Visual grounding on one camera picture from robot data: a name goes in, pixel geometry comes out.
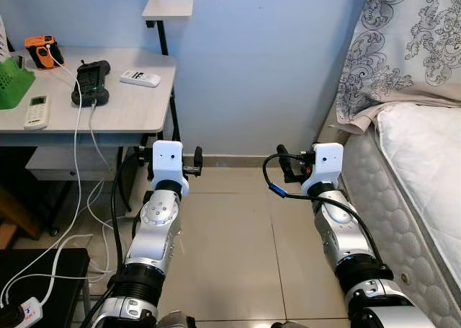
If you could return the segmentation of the grey bedside desk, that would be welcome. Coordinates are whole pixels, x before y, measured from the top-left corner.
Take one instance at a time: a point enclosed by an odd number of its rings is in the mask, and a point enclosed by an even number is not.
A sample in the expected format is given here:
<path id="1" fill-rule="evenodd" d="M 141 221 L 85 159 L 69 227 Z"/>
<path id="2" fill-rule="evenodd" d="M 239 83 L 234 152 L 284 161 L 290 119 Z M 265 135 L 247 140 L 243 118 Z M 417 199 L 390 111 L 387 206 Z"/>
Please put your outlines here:
<path id="1" fill-rule="evenodd" d="M 0 110 L 0 164 L 10 169 L 25 169 L 37 147 L 72 147 L 75 168 L 79 146 L 93 146 L 100 156 L 101 147 L 118 147 L 127 151 L 140 146 L 145 135 L 154 137 L 164 129 L 170 116 L 170 91 L 174 87 L 176 61 L 169 56 L 137 48 L 64 48 L 65 64 L 76 71 L 81 62 L 106 60 L 111 73 L 105 87 L 109 101 L 96 108 L 77 108 L 71 100 L 73 78 L 61 68 L 37 71 L 26 53 L 22 56 L 27 70 L 34 72 L 35 81 L 19 106 Z M 141 87 L 121 83 L 119 77 L 126 70 L 157 74 L 162 78 L 157 87 Z M 50 108 L 48 127 L 42 130 L 24 130 L 25 114 L 30 98 L 46 95 Z M 11 184 L 9 191 L 20 203 L 36 215 L 42 223 L 42 232 L 55 227 L 59 210 L 65 207 L 66 192 L 56 199 L 46 198 L 46 181 L 26 179 L 22 184 Z"/>

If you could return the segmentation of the slim white remote control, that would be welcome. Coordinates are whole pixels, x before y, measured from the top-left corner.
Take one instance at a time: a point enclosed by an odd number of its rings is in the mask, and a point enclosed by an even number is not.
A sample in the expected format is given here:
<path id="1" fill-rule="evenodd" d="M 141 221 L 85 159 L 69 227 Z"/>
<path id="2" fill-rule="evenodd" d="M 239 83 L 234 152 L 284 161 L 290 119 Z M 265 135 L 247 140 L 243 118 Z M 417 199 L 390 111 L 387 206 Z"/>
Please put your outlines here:
<path id="1" fill-rule="evenodd" d="M 138 87 L 157 87 L 162 78 L 157 74 L 151 72 L 126 70 L 120 75 L 119 80 L 121 83 L 138 85 Z"/>

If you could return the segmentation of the grey quilted mattress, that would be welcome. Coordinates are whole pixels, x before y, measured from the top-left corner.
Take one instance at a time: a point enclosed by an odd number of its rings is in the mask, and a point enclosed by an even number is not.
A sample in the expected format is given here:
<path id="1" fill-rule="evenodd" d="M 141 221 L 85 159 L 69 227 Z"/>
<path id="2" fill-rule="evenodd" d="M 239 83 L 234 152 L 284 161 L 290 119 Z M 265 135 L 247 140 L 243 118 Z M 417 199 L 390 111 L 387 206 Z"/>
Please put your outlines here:
<path id="1" fill-rule="evenodd" d="M 459 210 L 412 196 L 391 158 L 375 130 L 350 136 L 343 186 L 400 290 L 436 328 L 461 328 Z"/>

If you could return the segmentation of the grey desk drawer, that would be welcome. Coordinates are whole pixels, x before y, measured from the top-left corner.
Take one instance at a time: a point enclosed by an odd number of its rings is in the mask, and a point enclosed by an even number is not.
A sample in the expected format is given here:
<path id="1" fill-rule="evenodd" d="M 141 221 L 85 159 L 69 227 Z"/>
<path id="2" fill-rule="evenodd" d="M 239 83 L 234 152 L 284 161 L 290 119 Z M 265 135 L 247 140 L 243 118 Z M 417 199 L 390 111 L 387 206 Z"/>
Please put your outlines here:
<path id="1" fill-rule="evenodd" d="M 102 156 L 93 146 L 79 146 L 79 176 L 82 181 L 112 179 L 115 173 L 117 147 L 101 147 Z M 25 169 L 40 181 L 71 181 L 78 179 L 78 170 L 73 165 L 72 147 L 37 147 Z"/>

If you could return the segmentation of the black metal shelf pole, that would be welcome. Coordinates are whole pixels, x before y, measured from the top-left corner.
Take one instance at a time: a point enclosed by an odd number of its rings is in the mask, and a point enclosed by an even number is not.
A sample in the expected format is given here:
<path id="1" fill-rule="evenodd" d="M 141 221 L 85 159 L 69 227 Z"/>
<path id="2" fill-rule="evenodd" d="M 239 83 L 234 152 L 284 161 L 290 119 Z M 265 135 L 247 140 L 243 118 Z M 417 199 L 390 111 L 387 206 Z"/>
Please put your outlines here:
<path id="1" fill-rule="evenodd" d="M 165 56 L 170 55 L 168 43 L 166 41 L 166 32 L 164 28 L 164 22 L 162 22 L 161 19 L 156 19 L 156 21 L 147 21 L 146 25 L 148 26 L 148 28 L 154 28 L 154 27 L 157 28 L 158 41 L 159 41 L 159 47 L 161 48 L 161 54 Z M 171 141 L 181 141 L 181 133 L 180 133 L 180 126 L 178 124 L 174 89 L 171 89 L 170 91 L 169 110 L 170 110 L 170 121 L 172 124 L 172 127 L 171 127 L 172 134 L 171 134 L 170 140 Z"/>

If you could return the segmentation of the black charging dock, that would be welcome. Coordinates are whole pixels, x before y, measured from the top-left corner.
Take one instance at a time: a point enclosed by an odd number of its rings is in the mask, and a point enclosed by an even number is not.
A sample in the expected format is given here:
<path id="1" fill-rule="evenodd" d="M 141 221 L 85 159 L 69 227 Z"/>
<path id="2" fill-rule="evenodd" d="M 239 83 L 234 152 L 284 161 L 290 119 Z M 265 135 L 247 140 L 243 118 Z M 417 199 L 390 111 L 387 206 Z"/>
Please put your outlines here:
<path id="1" fill-rule="evenodd" d="M 79 107 L 105 106 L 109 101 L 105 79 L 110 72 L 111 65 L 106 60 L 81 62 L 71 94 L 72 103 Z"/>

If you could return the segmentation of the small white shelf board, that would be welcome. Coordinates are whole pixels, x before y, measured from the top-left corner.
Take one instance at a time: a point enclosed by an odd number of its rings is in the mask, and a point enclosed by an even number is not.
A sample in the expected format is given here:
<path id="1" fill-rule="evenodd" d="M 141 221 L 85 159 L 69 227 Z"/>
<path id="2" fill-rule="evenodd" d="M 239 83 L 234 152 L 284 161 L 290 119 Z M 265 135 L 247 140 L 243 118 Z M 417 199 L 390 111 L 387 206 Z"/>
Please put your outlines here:
<path id="1" fill-rule="evenodd" d="M 142 12 L 145 21 L 167 21 L 193 15 L 194 0 L 149 0 Z"/>

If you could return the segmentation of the black low stool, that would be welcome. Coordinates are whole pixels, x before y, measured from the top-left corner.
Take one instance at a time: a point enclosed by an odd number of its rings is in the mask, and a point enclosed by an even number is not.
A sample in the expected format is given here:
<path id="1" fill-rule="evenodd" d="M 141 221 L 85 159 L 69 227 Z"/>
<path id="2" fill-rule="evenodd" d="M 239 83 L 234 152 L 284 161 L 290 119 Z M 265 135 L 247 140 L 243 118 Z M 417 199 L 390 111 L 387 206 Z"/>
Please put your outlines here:
<path id="1" fill-rule="evenodd" d="M 23 275 L 11 285 L 9 299 L 19 305 L 29 298 L 38 301 L 49 289 L 49 274 L 55 261 L 55 250 L 36 260 L 43 249 L 0 250 L 0 289 L 19 271 L 26 267 Z M 83 304 L 88 275 L 89 253 L 83 248 L 63 249 L 58 258 L 52 292 L 42 308 L 42 318 L 30 328 L 72 328 L 73 322 L 81 321 L 89 307 Z"/>

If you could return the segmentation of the white air conditioner remote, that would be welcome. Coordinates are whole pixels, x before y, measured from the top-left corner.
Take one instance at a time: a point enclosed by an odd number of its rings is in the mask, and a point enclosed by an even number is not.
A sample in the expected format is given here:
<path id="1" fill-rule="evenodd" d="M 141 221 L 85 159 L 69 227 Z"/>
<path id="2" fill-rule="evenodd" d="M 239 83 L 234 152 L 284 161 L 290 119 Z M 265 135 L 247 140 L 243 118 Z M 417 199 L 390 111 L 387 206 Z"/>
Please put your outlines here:
<path id="1" fill-rule="evenodd" d="M 42 130 L 48 127 L 50 108 L 46 95 L 30 98 L 25 114 L 24 130 Z"/>

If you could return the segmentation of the grey floral patterned pillow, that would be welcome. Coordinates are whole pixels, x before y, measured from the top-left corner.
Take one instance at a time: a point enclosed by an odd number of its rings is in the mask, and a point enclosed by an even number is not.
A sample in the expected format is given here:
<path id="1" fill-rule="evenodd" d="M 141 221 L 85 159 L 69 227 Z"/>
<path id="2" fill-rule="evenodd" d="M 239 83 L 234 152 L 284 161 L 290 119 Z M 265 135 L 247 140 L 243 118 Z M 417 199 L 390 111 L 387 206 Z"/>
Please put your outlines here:
<path id="1" fill-rule="evenodd" d="M 385 106 L 461 104 L 461 0 L 366 0 L 337 84 L 336 126 L 364 133 Z"/>

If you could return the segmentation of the brown wooden furniture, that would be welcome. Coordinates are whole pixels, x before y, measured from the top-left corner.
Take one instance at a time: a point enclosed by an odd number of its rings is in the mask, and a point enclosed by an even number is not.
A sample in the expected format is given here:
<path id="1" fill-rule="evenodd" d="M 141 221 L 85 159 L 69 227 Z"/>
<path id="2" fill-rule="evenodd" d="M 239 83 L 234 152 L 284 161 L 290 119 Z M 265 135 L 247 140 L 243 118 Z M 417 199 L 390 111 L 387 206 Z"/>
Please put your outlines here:
<path id="1" fill-rule="evenodd" d="M 18 199 L 0 187 L 0 249 L 11 248 L 19 232 L 38 240 L 42 223 Z"/>

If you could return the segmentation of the orange black charger device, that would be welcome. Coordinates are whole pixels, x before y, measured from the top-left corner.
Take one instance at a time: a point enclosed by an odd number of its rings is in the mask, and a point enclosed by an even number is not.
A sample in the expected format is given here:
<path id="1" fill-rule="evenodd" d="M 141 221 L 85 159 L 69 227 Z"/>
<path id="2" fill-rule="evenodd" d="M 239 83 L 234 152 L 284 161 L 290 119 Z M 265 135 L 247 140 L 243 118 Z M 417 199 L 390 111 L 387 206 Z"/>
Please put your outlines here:
<path id="1" fill-rule="evenodd" d="M 65 63 L 65 58 L 53 35 L 28 37 L 25 39 L 24 47 L 29 51 L 37 70 L 53 70 Z"/>

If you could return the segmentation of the green plastic basket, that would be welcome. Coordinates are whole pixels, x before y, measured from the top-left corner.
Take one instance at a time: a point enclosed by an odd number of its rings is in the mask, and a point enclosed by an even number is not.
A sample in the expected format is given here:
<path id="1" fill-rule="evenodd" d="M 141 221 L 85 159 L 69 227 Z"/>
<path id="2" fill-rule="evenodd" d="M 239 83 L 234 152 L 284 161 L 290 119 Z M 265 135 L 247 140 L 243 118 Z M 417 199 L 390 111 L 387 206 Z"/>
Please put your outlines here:
<path id="1" fill-rule="evenodd" d="M 0 110 L 13 110 L 35 81 L 24 61 L 22 56 L 14 56 L 0 62 Z"/>

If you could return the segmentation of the white power strip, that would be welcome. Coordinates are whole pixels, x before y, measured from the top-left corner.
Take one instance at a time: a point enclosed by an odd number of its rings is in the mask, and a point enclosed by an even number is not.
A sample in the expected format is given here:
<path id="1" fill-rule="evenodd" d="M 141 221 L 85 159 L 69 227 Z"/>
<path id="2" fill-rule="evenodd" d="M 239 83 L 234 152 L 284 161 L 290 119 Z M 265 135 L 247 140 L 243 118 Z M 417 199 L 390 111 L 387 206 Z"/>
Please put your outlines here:
<path id="1" fill-rule="evenodd" d="M 32 328 L 42 318 L 42 303 L 35 296 L 0 308 L 0 328 Z"/>

